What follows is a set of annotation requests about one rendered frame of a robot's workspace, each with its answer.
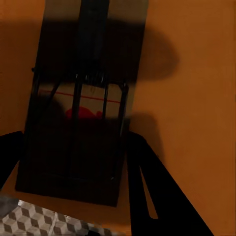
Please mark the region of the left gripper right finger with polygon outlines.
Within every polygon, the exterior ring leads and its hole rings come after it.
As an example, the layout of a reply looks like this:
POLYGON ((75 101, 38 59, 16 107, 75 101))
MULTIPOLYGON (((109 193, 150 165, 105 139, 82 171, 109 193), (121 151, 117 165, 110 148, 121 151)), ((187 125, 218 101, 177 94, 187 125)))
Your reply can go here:
POLYGON ((126 133, 132 236, 214 236, 145 138, 126 133), (140 167, 159 219, 149 216, 140 167))

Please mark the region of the mousetrap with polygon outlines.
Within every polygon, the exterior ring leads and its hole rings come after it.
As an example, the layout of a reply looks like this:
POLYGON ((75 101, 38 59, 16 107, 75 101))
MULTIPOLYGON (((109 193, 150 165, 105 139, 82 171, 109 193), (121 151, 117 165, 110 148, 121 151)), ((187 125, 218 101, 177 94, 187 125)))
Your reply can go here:
POLYGON ((15 191, 116 207, 149 0, 46 0, 15 191))

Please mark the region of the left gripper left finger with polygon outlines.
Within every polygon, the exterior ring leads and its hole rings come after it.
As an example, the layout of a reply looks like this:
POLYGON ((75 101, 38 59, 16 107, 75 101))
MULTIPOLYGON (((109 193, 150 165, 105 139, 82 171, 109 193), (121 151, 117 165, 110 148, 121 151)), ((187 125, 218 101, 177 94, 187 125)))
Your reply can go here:
POLYGON ((0 189, 21 158, 22 144, 21 131, 0 136, 0 189))

